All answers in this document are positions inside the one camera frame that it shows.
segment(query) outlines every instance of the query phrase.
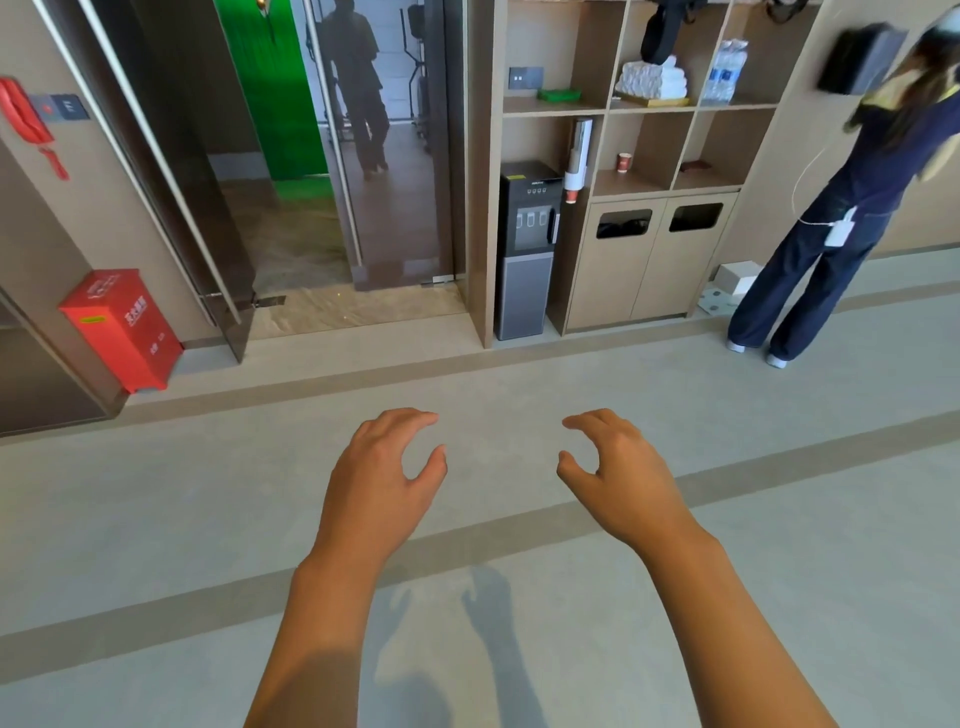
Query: cabinet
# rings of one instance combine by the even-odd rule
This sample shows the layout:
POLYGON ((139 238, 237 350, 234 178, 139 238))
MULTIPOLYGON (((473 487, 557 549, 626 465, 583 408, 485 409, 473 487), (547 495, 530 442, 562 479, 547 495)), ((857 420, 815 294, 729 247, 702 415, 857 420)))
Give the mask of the cabinet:
POLYGON ((686 313, 736 197, 732 192, 592 204, 567 330, 686 313), (644 226, 643 233, 630 234, 644 226))
POLYGON ((669 200, 639 286, 634 321, 686 313, 700 292, 713 251, 720 242, 736 193, 669 200))
POLYGON ((590 206, 570 304, 570 328, 631 319, 665 207, 665 200, 590 206))

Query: cable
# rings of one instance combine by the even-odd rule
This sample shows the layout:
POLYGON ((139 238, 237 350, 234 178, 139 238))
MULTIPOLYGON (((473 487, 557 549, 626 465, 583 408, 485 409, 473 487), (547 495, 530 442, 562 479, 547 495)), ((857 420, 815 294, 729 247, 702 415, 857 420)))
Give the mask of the cable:
POLYGON ((831 139, 830 141, 827 142, 827 145, 817 153, 817 156, 810 160, 810 163, 806 166, 806 168, 803 170, 803 172, 800 173, 800 176, 797 178, 797 183, 793 185, 793 194, 790 195, 790 209, 791 209, 791 211, 793 212, 793 216, 797 219, 797 222, 803 223, 804 225, 820 225, 820 226, 825 226, 825 227, 828 227, 828 228, 832 228, 832 227, 833 227, 833 223, 808 223, 808 222, 806 222, 806 220, 800 215, 800 213, 797 212, 797 190, 800 189, 800 183, 804 180, 804 177, 806 177, 806 173, 810 171, 810 168, 811 168, 814 164, 817 163, 817 159, 819 159, 820 157, 822 157, 822 156, 824 155, 824 153, 827 151, 827 149, 829 149, 830 147, 832 147, 832 146, 836 143, 837 139, 839 139, 839 138, 840 138, 840 136, 839 136, 839 134, 838 134, 838 135, 835 136, 833 139, 831 139))

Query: hand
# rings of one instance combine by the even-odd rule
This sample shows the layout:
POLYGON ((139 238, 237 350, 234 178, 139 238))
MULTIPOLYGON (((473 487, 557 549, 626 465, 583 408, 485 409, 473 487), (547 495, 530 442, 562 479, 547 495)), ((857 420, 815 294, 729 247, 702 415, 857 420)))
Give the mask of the hand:
POLYGON ((600 453, 596 474, 560 453, 557 475, 605 531, 641 558, 675 536, 701 532, 663 458, 640 431, 609 409, 567 417, 600 453))
POLYGON ((403 474, 401 457, 438 416, 393 409, 364 422, 330 474, 315 551, 348 559, 375 578, 410 538, 446 477, 446 450, 438 446, 420 474, 403 474))

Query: white towel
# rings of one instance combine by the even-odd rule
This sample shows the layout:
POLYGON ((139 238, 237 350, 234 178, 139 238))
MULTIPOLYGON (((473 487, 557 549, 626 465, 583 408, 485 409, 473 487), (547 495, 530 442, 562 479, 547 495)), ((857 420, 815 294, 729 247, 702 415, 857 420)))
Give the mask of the white towel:
POLYGON ((638 80, 663 80, 665 82, 684 81, 686 74, 682 68, 663 67, 654 65, 645 61, 631 61, 623 64, 621 78, 629 81, 638 80))
POLYGON ((644 99, 683 99, 686 96, 686 81, 664 82, 656 79, 621 79, 615 90, 644 99))

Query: white box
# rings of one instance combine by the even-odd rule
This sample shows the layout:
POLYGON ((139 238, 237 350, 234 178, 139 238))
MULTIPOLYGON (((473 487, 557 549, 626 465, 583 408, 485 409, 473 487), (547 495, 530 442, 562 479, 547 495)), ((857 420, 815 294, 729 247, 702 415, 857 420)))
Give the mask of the white box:
POLYGON ((713 287, 719 288, 731 296, 744 296, 762 270, 763 266, 754 263, 752 260, 744 260, 740 263, 725 263, 720 266, 720 270, 714 276, 713 287))

